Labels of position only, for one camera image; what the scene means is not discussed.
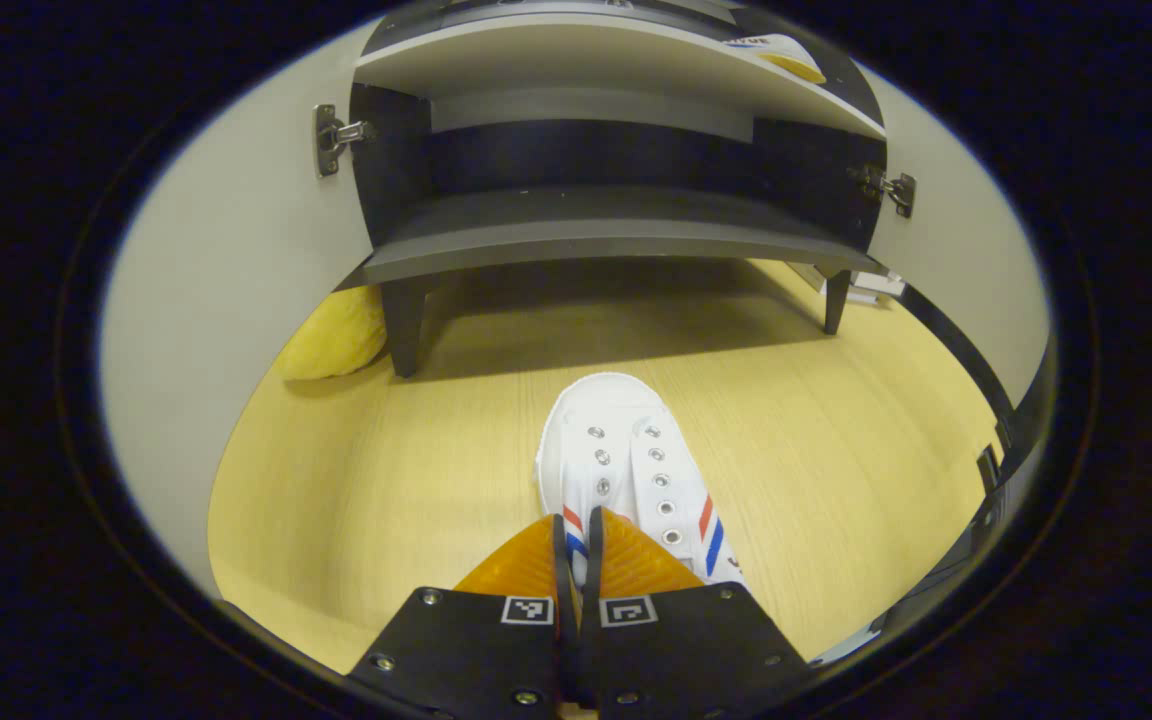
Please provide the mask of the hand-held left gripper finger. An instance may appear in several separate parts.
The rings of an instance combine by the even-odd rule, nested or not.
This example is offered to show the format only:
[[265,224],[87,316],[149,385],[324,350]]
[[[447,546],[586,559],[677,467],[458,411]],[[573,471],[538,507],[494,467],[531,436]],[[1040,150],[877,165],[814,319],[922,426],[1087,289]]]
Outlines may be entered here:
[[751,719],[812,679],[746,588],[704,584],[622,516],[588,521],[579,702],[602,719]]
[[545,516],[454,588],[416,588],[348,679],[419,719],[558,719],[579,697],[563,530]]

